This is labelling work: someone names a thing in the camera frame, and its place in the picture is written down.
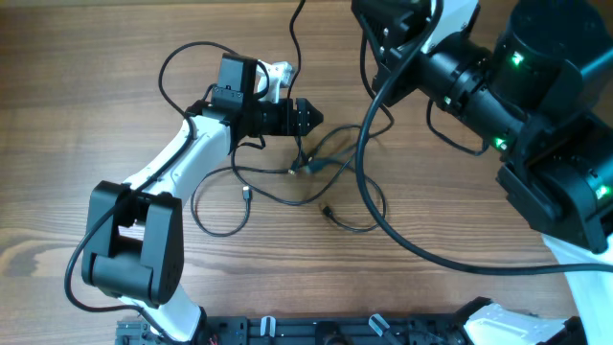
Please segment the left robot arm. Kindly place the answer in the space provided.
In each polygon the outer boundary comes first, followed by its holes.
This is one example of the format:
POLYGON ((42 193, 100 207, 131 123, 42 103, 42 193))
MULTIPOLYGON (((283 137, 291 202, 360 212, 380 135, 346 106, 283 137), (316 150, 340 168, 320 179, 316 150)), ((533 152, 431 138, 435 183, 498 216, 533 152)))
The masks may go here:
POLYGON ((184 267, 183 208, 205 176, 239 144, 263 136, 303 137, 323 121, 308 100, 281 92, 295 66, 224 54, 205 96, 179 111, 183 125, 143 169, 122 183, 100 182, 75 256, 81 279, 119 310, 134 310, 155 340, 215 342, 206 312, 180 285, 184 267))

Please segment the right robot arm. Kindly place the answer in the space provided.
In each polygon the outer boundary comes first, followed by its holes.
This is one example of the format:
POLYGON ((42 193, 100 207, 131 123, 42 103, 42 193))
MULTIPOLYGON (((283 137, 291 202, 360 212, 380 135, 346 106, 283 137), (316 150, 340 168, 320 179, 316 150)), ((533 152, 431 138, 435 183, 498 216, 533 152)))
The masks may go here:
POLYGON ((497 150, 497 182, 539 232, 553 265, 487 267, 454 262, 396 234, 436 265, 489 276, 562 273, 579 319, 557 321, 550 341, 612 340, 612 129, 593 107, 612 76, 612 38, 586 1, 520 1, 493 50, 472 42, 475 1, 355 1, 352 13, 377 72, 363 124, 414 91, 497 150))

